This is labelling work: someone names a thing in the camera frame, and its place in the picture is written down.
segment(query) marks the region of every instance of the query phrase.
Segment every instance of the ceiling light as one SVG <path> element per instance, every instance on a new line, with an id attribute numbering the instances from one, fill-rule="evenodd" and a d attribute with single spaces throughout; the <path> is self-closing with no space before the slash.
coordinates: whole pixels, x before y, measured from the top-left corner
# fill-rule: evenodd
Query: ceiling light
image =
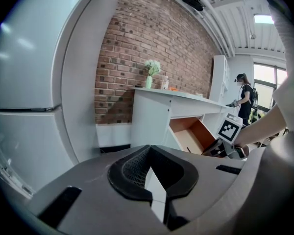
<path id="1" fill-rule="evenodd" d="M 257 24 L 274 24 L 270 15 L 254 15 L 254 18 Z"/>
<path id="2" fill-rule="evenodd" d="M 4 52 L 0 52 L 0 59 L 5 60 L 5 59 L 9 59 L 10 56 L 7 53 Z"/>
<path id="3" fill-rule="evenodd" d="M 27 49 L 35 49 L 35 46 L 28 40 L 24 38 L 19 38 L 18 43 Z"/>
<path id="4" fill-rule="evenodd" d="M 7 25 L 6 23 L 1 23 L 0 24 L 0 28 L 2 29 L 3 32 L 10 34 L 11 33 L 11 28 L 9 25 Z"/>
<path id="5" fill-rule="evenodd" d="M 251 40 L 255 40 L 255 39 L 256 39 L 256 35 L 255 35 L 254 33 L 251 33 L 251 32 L 250 32 L 250 34 L 249 34 L 249 38 L 250 38 Z"/>

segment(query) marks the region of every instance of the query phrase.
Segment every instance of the white shelf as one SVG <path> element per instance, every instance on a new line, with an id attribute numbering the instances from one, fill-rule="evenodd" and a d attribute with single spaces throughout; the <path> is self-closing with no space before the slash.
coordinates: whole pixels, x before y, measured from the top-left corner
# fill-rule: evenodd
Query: white shelf
<path id="1" fill-rule="evenodd" d="M 222 103 L 228 91 L 230 68 L 224 55 L 214 57 L 214 72 L 209 99 Z"/>

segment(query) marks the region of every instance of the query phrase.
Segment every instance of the bottle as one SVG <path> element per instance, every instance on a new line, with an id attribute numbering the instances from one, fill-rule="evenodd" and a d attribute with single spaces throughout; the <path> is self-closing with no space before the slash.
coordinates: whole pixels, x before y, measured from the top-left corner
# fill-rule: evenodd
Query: bottle
<path id="1" fill-rule="evenodd" d="M 163 76 L 163 80 L 161 82 L 161 89 L 167 90 L 168 87 L 169 87 L 169 78 L 168 78 L 168 76 Z"/>

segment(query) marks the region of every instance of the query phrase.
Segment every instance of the wooden drawer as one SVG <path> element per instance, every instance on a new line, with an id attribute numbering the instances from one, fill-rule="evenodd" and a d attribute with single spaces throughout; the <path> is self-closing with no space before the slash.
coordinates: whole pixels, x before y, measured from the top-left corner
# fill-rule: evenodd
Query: wooden drawer
<path id="1" fill-rule="evenodd" d="M 202 154 L 215 138 L 198 117 L 170 120 L 170 128 L 185 152 Z"/>

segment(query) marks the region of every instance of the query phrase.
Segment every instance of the backpack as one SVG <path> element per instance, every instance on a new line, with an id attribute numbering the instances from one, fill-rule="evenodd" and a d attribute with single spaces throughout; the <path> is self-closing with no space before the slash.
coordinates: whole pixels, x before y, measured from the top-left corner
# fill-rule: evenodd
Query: backpack
<path id="1" fill-rule="evenodd" d="M 252 91 L 251 95 L 249 96 L 250 104 L 253 109 L 257 110 L 258 109 L 258 92 L 256 91 L 255 88 L 252 88 L 252 89 L 253 89 L 253 91 Z"/>

